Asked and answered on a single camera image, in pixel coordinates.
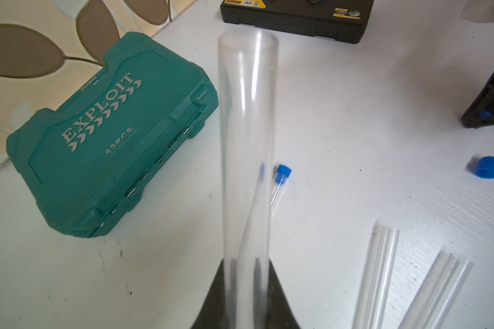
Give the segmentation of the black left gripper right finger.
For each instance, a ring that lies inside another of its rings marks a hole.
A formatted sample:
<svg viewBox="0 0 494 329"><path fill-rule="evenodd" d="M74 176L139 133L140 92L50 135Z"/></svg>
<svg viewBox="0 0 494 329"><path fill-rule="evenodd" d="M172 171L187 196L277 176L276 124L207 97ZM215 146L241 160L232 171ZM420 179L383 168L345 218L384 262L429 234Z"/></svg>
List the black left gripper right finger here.
<svg viewBox="0 0 494 329"><path fill-rule="evenodd" d="M266 328L300 329L272 262L269 264Z"/></svg>

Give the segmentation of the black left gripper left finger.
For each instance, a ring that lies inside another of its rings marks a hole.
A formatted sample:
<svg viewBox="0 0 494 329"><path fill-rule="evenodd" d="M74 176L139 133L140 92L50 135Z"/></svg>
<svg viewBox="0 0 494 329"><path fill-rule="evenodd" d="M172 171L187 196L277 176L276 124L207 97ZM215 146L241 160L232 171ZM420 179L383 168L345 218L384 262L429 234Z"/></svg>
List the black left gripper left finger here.
<svg viewBox="0 0 494 329"><path fill-rule="evenodd" d="M229 320L226 315L226 289L224 260L221 260L213 282L191 329L226 329Z"/></svg>

